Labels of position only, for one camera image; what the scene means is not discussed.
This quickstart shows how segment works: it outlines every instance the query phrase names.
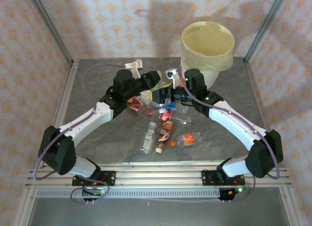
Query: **bottle label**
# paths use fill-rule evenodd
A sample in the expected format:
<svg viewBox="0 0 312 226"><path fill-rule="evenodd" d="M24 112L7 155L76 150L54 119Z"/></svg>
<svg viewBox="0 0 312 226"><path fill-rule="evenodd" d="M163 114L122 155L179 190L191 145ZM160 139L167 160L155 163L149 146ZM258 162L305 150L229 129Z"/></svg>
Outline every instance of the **bottle label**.
<svg viewBox="0 0 312 226"><path fill-rule="evenodd" d="M163 122L169 121L171 118L171 114L172 112L166 112L166 113L161 114L160 120Z"/></svg>
<svg viewBox="0 0 312 226"><path fill-rule="evenodd" d="M191 133L183 135L184 143L186 146L193 145L195 143L194 136Z"/></svg>
<svg viewBox="0 0 312 226"><path fill-rule="evenodd" d="M149 150L151 147L151 142L152 142L152 137L153 135L151 133L146 133L145 138L144 138L144 143L143 143L143 148L145 150Z"/></svg>

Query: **patterned wall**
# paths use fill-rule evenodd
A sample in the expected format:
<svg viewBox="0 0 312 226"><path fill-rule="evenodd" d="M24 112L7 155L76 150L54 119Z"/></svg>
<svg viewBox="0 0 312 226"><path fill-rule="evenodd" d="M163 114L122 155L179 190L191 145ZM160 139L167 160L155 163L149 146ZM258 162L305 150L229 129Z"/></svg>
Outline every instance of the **patterned wall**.
<svg viewBox="0 0 312 226"><path fill-rule="evenodd" d="M68 66L30 0L0 0L0 24L0 225L10 226Z"/></svg>
<svg viewBox="0 0 312 226"><path fill-rule="evenodd" d="M42 0L72 58L180 55L195 21L222 23L244 56L274 0Z"/></svg>
<svg viewBox="0 0 312 226"><path fill-rule="evenodd" d="M251 61L265 122L312 222L312 0L286 0Z"/></svg>

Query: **gray tabletop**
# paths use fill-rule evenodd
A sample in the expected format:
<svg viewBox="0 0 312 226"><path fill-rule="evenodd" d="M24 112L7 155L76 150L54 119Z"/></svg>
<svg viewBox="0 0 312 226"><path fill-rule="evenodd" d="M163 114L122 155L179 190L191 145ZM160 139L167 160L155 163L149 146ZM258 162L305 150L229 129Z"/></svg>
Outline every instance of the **gray tabletop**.
<svg viewBox="0 0 312 226"><path fill-rule="evenodd" d="M83 93L81 79L84 71L96 63L125 64L135 58L113 58L80 60L73 89L69 99L64 123L68 123L92 107L92 102ZM143 58L143 72L179 66L180 58ZM96 67L86 78L86 87L97 99L100 99L120 68ZM221 72L210 89L221 95L232 108L251 122L264 127L253 88L241 57L234 58L231 69ZM241 142L218 123L190 107L188 115L192 122L188 125L175 123L172 139L188 132L201 133L201 141L187 148L172 148L167 144L162 154L144 155L139 151L144 134L151 121L157 123L158 139L161 122L157 116L148 116L146 112L137 116L128 108L112 121L100 126L77 146L77 155L89 158L97 164L119 162L160 162L184 160L223 160L247 154Z"/></svg>

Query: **trash bin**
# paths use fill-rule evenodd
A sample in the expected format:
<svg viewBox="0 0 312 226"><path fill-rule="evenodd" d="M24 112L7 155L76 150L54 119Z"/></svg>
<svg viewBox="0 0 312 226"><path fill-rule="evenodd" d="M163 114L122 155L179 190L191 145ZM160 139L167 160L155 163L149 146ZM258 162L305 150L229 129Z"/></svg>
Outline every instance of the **trash bin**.
<svg viewBox="0 0 312 226"><path fill-rule="evenodd" d="M212 87L221 71L233 65L234 37L224 26L200 21L186 27L182 33L182 72L199 69L207 89Z"/></svg>

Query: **purple cable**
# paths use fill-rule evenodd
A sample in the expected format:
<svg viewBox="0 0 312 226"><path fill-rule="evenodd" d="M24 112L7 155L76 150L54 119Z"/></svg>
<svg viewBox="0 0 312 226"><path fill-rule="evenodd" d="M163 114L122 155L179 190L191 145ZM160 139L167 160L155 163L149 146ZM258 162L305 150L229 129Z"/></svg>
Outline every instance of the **purple cable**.
<svg viewBox="0 0 312 226"><path fill-rule="evenodd" d="M236 114L236 113L233 113L227 109L224 109L224 108L221 108L221 107L216 107L214 105L211 105L211 104L208 104L208 103L204 103L202 101L200 101L199 99L197 99L194 95L192 95L192 93L189 91L189 89L186 87L186 84L185 84L185 81L183 80L183 75L182 75L182 67L179 66L178 69L178 74L179 74L179 77L180 77L180 81L182 82L183 84L183 87L185 89L185 91L187 92L187 94L194 100L196 101L197 103L200 103L201 105L204 105L206 107L209 107L209 108L214 108L214 109L217 109L217 110L221 110L223 112L226 112L226 113L231 113L231 115L235 116L236 118L238 118L240 121L244 122L245 125L247 125L247 127L249 127L252 131L254 131L254 128L252 125L250 125L248 123L248 121L246 119L244 119L243 117L241 117L240 115ZM276 168L276 176L272 176L270 174L267 174L269 177L271 177L272 179L274 180L278 180L279 177L280 177L280 173L279 173L279 166L278 166L278 162L276 160L276 157L274 155L274 152L270 146L270 144L268 143L268 141L259 133L259 132L256 132L256 134L261 138L261 140L265 143L265 145L267 146L269 152L270 152L270 155L273 159L273 162L274 162L274 165L275 165L275 168Z"/></svg>
<svg viewBox="0 0 312 226"><path fill-rule="evenodd" d="M93 180L93 179L89 179L89 178L86 178L86 177L80 176L80 175L76 175L76 176L78 176L78 177L80 177L80 178L82 178L82 179L85 179L85 180L87 180L87 181L92 181L92 182L97 182L97 183L103 184L103 185L105 185L105 186L107 187L106 192L105 192L102 196L100 196L99 198L97 198L97 199L95 199L95 200L94 200L94 199L92 200L92 203L93 203L93 204L96 203L98 200L101 200L101 199L103 199L105 196L108 195L110 188L109 188L109 185L106 184L105 182L98 181L98 180ZM83 189L83 190L85 190L85 191L89 191L89 190L91 190L91 189L93 189L93 190L98 190L98 189L101 189L101 188L84 188L84 187L78 187L78 188L74 189L74 190L71 192L71 194L70 194L70 200L72 200L73 203L75 203L75 204L77 204L77 205L85 205L85 204L88 204L89 202L87 201L87 202L81 202L81 203L79 203L79 202L76 202L76 201L73 199L73 194L74 194L74 192L75 192L76 190L78 190L78 189Z"/></svg>
<svg viewBox="0 0 312 226"><path fill-rule="evenodd" d="M81 123L85 122L87 119L89 119L93 114L94 112L96 111L97 109L97 102L94 100L94 98L92 97L92 95L87 92L86 88L85 88L85 85L84 85L84 81L85 81L85 77L87 75L87 73L93 69L94 67L97 67L97 66L113 66L113 67L119 67L119 68L124 68L125 66L124 65L116 65L116 64L105 64L105 63L99 63L99 64L94 64L92 65L91 67L89 67L85 73L83 74L83 77L82 77L82 88L83 88L83 91L86 93L86 95L93 101L93 110L92 112L85 118L83 118L81 121L78 121L76 124L66 128L64 131L62 131L60 134L58 134L48 145L47 147L43 150L43 152L41 153L36 165L35 165L35 168L34 168L34 172L33 172L33 178L34 180L36 181L40 181L40 180L43 180L45 178L47 178L48 176L52 175L53 173L55 173L56 171L52 171L50 173L48 173L47 175L43 176L43 177L37 177L37 172L38 172L38 169L39 169L39 166L40 166L40 163L43 159L43 157L46 155L46 153L48 152L48 150L51 148L51 146L63 135L65 134L66 132L68 132L69 130L73 129L74 127L80 125Z"/></svg>

